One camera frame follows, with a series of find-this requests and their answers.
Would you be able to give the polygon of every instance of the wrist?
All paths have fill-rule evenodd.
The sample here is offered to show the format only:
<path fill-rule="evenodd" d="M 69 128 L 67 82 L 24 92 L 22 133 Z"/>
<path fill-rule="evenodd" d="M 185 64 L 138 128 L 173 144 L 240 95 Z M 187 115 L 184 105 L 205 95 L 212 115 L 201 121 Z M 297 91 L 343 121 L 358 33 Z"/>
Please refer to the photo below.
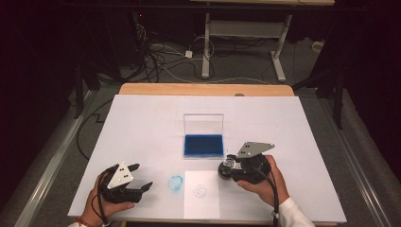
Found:
<path fill-rule="evenodd" d="M 68 227 L 96 227 L 96 226 L 91 225 L 82 218 L 74 218 L 74 223 L 69 225 Z"/>
<path fill-rule="evenodd" d="M 97 216 L 86 215 L 85 213 L 82 214 L 80 220 L 84 222 L 83 224 L 87 225 L 88 227 L 97 227 L 103 224 L 103 221 Z"/>
<path fill-rule="evenodd" d="M 283 193 L 283 194 L 279 194 L 279 196 L 278 196 L 278 203 L 279 203 L 279 205 L 281 205 L 283 202 L 285 202 L 287 199 L 289 198 L 289 193 L 287 192 L 287 193 Z"/>

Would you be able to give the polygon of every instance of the small white object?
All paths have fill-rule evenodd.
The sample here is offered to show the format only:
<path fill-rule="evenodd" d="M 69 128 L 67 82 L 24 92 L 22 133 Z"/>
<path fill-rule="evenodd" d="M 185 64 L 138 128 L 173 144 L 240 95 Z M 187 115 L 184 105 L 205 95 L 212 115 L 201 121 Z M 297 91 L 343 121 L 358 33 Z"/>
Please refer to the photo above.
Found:
<path fill-rule="evenodd" d="M 313 51 L 315 51 L 316 53 L 321 53 L 323 46 L 324 46 L 324 42 L 315 42 L 315 43 L 313 43 L 311 49 Z"/>
<path fill-rule="evenodd" d="M 279 213 L 275 213 L 274 211 L 271 211 L 271 215 L 277 219 L 280 218 L 280 214 Z"/>
<path fill-rule="evenodd" d="M 194 189 L 194 195 L 197 198 L 202 198 L 206 195 L 206 187 L 201 184 L 198 184 Z"/>
<path fill-rule="evenodd" d="M 188 59 L 192 59 L 192 51 L 190 50 L 185 51 L 185 57 Z"/>
<path fill-rule="evenodd" d="M 131 175 L 130 170 L 128 169 L 128 167 L 125 163 L 122 163 L 118 166 L 118 169 L 116 170 L 112 179 L 110 180 L 109 184 L 107 185 L 107 188 L 112 189 L 119 185 L 122 185 L 125 183 L 130 183 L 130 182 L 132 182 L 132 180 L 133 180 L 133 177 Z"/>

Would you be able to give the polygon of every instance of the white tabletop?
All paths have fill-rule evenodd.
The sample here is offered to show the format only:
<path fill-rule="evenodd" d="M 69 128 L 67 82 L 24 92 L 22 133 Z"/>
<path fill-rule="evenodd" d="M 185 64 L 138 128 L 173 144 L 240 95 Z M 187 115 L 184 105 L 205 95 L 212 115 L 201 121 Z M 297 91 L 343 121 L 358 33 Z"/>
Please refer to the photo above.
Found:
<path fill-rule="evenodd" d="M 318 222 L 345 222 L 334 186 L 298 97 L 266 96 L 140 96 L 117 95 L 82 177 L 68 216 L 80 216 L 96 176 L 109 166 L 140 164 L 132 172 L 133 187 L 153 186 L 135 208 L 114 216 L 123 220 L 267 223 L 272 208 L 234 181 L 216 178 L 217 218 L 186 218 L 184 186 L 173 191 L 168 181 L 188 171 L 218 174 L 222 159 L 183 157 L 183 115 L 224 114 L 226 154 L 236 154 L 246 141 L 273 143 L 289 194 Z"/>

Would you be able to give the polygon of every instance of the human hand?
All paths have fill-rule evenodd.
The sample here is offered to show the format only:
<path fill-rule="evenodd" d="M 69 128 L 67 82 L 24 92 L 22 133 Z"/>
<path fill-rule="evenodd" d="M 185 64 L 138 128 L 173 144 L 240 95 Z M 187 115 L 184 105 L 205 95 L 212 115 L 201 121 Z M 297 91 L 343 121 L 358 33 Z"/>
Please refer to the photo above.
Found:
<path fill-rule="evenodd" d="M 277 193 L 278 193 L 278 202 L 279 204 L 281 204 L 289 198 L 286 182 L 284 181 L 283 174 L 277 167 L 277 164 L 275 163 L 273 156 L 265 155 L 265 157 L 268 160 L 271 167 L 271 173 L 269 174 L 269 178 L 273 182 L 271 174 L 274 175 L 274 180 L 276 183 Z M 258 184 L 253 184 L 243 180 L 239 180 L 238 182 L 236 182 L 236 184 L 238 184 L 238 186 L 244 188 L 247 191 L 256 193 L 262 201 L 269 204 L 270 206 L 274 206 L 274 193 L 267 180 Z"/>
<path fill-rule="evenodd" d="M 102 219 L 97 215 L 100 214 L 97 196 L 101 198 L 103 205 L 103 212 L 106 217 L 109 217 L 117 212 L 131 209 L 134 206 L 133 202 L 126 201 L 118 204 L 114 204 L 108 201 L 105 201 L 101 194 L 97 192 L 97 183 L 99 182 L 100 176 L 97 176 L 95 186 L 89 193 L 88 199 L 86 201 L 85 209 L 83 210 L 82 216 L 80 219 L 85 221 L 90 226 L 99 226 L 103 223 Z"/>

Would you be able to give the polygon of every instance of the gray carpet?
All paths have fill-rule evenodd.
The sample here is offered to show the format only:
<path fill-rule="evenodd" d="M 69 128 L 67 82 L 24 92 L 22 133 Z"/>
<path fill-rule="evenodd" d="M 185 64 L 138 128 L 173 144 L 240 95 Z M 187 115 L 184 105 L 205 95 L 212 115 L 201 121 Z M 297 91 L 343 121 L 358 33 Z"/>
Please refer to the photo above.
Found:
<path fill-rule="evenodd" d="M 284 52 L 280 58 L 286 76 L 287 84 L 292 85 L 306 79 L 313 67 L 318 54 L 310 50 L 312 42 L 305 40 L 297 44 L 286 44 Z M 175 50 L 184 52 L 182 48 L 176 44 L 169 44 Z M 262 46 L 249 47 L 236 51 L 228 57 L 219 57 L 231 53 L 232 49 L 221 48 L 216 50 L 215 57 L 212 59 L 214 65 L 215 77 L 212 81 L 222 79 L 222 83 L 259 83 L 259 79 L 271 84 L 277 84 L 274 70 L 269 59 L 269 51 L 274 49 L 275 42 L 268 41 Z M 179 57 L 164 54 L 166 61 L 174 61 Z M 201 74 L 201 63 L 194 62 L 197 75 Z M 130 72 L 130 69 L 123 67 L 122 71 L 125 74 Z M 182 82 L 178 79 L 186 79 L 191 81 L 202 81 L 196 79 L 193 73 L 193 66 L 188 63 L 177 65 L 160 74 L 159 82 Z M 99 115 L 89 115 L 97 107 L 104 104 L 106 101 L 113 98 L 118 93 L 120 85 L 113 82 L 102 82 L 100 90 L 96 93 L 92 104 L 86 107 L 88 113 L 88 121 L 82 127 L 79 134 L 79 144 L 85 155 L 90 156 L 97 137 L 99 136 L 105 119 L 109 111 L 110 104 L 105 105 L 96 111 Z M 360 190 L 360 185 L 356 181 L 356 177 L 352 168 L 346 160 L 346 155 L 343 151 L 343 144 L 338 137 L 338 132 L 331 123 L 330 116 L 327 116 L 327 110 L 323 103 L 330 106 L 331 100 L 319 100 L 314 95 L 313 89 L 301 89 L 297 91 L 297 96 L 300 97 L 305 109 L 306 117 L 309 121 L 312 132 L 315 136 L 318 147 L 322 153 L 324 162 L 329 171 L 333 184 L 340 196 L 340 202 L 345 212 L 348 222 L 340 226 L 379 226 L 372 215 L 370 207 L 367 205 L 364 195 Z M 26 202 L 29 200 L 36 184 L 44 173 L 45 168 L 50 162 L 54 150 L 60 144 L 65 132 L 68 130 L 68 122 L 74 114 L 74 106 L 65 117 L 65 120 L 60 123 L 60 126 L 55 130 L 52 138 L 49 139 L 46 147 L 34 160 L 25 178 L 21 181 L 18 190 L 15 191 L 10 199 L 8 206 L 4 209 L 0 216 L 0 226 L 13 226 L 20 217 Z M 357 116 L 351 98 L 345 93 L 343 100 L 342 125 L 344 129 L 341 131 L 347 138 L 349 146 L 355 152 L 355 156 L 361 163 L 369 182 L 371 183 L 377 198 L 383 205 L 383 210 L 386 212 L 387 219 L 392 226 L 401 226 L 401 186 L 400 183 L 390 172 L 387 164 L 383 161 L 375 143 L 369 136 L 369 133 L 364 128 L 363 123 Z M 32 222 L 32 226 L 67 226 L 72 220 L 66 216 L 75 192 L 78 188 L 81 176 L 85 170 L 87 161 L 79 153 L 76 140 L 73 140 L 67 150 L 66 157 L 61 165 L 60 172 L 57 174 L 45 200 Z M 188 226 L 178 224 L 160 224 L 160 223 L 133 223 L 132 226 Z"/>

